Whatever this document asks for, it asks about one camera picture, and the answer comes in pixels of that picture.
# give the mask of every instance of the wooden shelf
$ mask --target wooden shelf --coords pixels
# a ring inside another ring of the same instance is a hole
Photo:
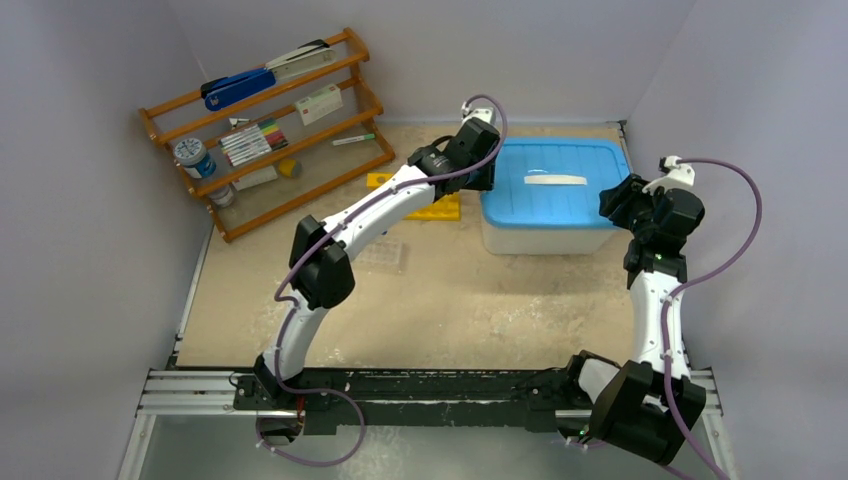
[[[368,85],[365,83],[365,79],[362,76],[362,71],[359,68],[360,62],[368,61],[370,58],[365,43],[350,28],[345,28],[343,32],[334,35],[330,38],[327,38],[325,39],[325,41],[330,45],[336,45],[345,42],[348,46],[348,55],[345,58],[337,60],[336,62],[327,65],[323,68],[296,77],[289,82],[275,85],[255,95],[247,97],[238,103],[222,108],[221,110],[212,112],[203,117],[197,118],[172,130],[161,132],[158,129],[154,119],[158,116],[164,115],[168,112],[185,107],[200,100],[201,97],[199,90],[186,93],[185,95],[179,96],[165,103],[162,103],[161,105],[157,105],[149,109],[139,109],[139,116],[141,117],[142,123],[144,124],[144,127],[148,133],[150,140],[155,145],[165,149],[168,154],[173,157],[172,145],[170,142],[180,140],[186,137],[188,134],[197,132],[199,129],[208,127],[214,124],[215,122],[219,122],[223,119],[234,116],[238,112],[262,104],[286,92],[290,92],[295,88],[307,85],[310,82],[318,80],[319,78],[322,78],[326,75],[340,71],[345,68],[349,69],[350,78],[339,82],[337,85],[342,90],[354,90],[356,103],[359,110],[358,114],[343,121],[340,121],[317,133],[313,133],[299,141],[296,141],[286,146],[285,148],[271,152],[268,155],[258,160],[255,160],[249,164],[240,166],[220,178],[216,178],[212,181],[204,182],[202,184],[192,179],[179,166],[179,164],[177,164],[176,160],[174,161],[174,165],[179,171],[183,182],[185,182],[186,189],[188,190],[189,194],[196,198],[199,198],[206,204],[206,208],[209,211],[209,214],[212,216],[216,227],[218,228],[223,239],[227,242],[230,242],[234,238],[244,235],[250,230],[261,226],[271,221],[272,219],[288,211],[291,211],[310,200],[313,200],[314,198],[320,195],[329,192],[330,190],[352,180],[353,178],[359,175],[367,173],[368,171],[376,168],[377,166],[383,163],[390,162],[395,157],[394,150],[392,149],[391,145],[389,145],[389,143],[386,141],[385,137],[383,137],[383,135],[380,133],[376,123],[374,122],[374,117],[383,113],[383,105],[380,103],[377,96],[374,95],[374,92],[372,92]],[[285,107],[279,108],[271,113],[256,118],[251,123],[244,125],[236,130],[243,130],[245,128],[249,128],[250,126],[268,118],[280,119],[282,117],[285,117],[286,115],[290,115],[295,112],[296,110],[293,105],[286,105]],[[272,165],[275,162],[278,162],[286,157],[297,154],[298,152],[301,152],[306,148],[324,142],[330,137],[333,137],[334,135],[348,130],[358,124],[364,126],[368,132],[375,134],[376,142],[382,150],[381,155],[379,155],[374,160],[365,162],[362,165],[343,173],[342,175],[332,179],[331,181],[325,182],[306,193],[303,193],[291,200],[284,202],[282,205],[279,205],[264,214],[261,214],[249,221],[246,221],[242,225],[228,229],[225,226],[224,222],[221,220],[218,214],[217,207],[207,197],[209,193],[227,185],[228,183],[238,180],[239,178],[251,172],[255,172],[256,170]],[[207,140],[204,140],[203,143],[208,149],[211,150],[217,147],[217,142],[219,139],[231,133],[233,133],[233,131],[224,132],[220,135],[216,135]]]

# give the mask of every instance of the small box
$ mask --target small box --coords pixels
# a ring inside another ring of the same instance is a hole
[[[277,175],[277,169],[274,168],[273,165],[268,165],[267,167],[260,168],[255,172],[250,172],[238,180],[233,181],[233,186],[236,187],[236,190],[242,191],[245,188],[272,182],[277,178],[279,178]]]
[[[294,107],[300,114],[303,124],[309,125],[330,112],[342,108],[342,105],[341,90],[338,86],[330,84],[310,93],[308,97],[301,98],[295,102]]]
[[[533,175],[574,175],[586,185],[525,183]],[[494,254],[593,253],[615,231],[598,213],[598,195],[628,175],[624,152],[608,140],[508,138],[481,198],[483,244]]]

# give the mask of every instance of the blue stapler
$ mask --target blue stapler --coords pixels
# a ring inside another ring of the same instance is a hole
[[[204,83],[200,86],[200,97],[206,108],[214,112],[259,93],[274,83],[276,79],[271,70],[257,68]]]
[[[324,40],[314,40],[255,70],[223,77],[200,86],[206,108],[217,111],[273,86],[277,80],[301,75],[336,61],[336,52]]]

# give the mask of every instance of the yellow foam block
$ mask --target yellow foam block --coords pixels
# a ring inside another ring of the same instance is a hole
[[[374,190],[392,178],[391,173],[369,173],[365,177],[365,186]],[[429,207],[424,207],[405,217],[405,220],[444,220],[458,222],[461,218],[459,194],[452,193],[440,198]]]
[[[283,174],[283,176],[289,178],[297,178],[303,173],[303,168],[300,166],[300,162],[293,158],[284,158],[280,160],[280,164],[277,165],[277,170]]]

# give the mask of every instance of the white wall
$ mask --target white wall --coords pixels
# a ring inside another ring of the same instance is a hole
[[[762,189],[760,236],[683,312],[695,362],[715,367],[744,478],[848,471],[845,25],[844,0],[699,0],[629,124],[651,178],[661,155],[712,156]],[[707,215],[685,250],[691,275],[750,228],[753,200],[733,175],[698,169]]]
[[[210,78],[345,26],[384,120],[452,121],[481,91],[514,121],[628,117],[694,0],[169,0]]]
[[[208,216],[136,109],[202,82],[164,0],[3,2],[0,465],[112,479]]]

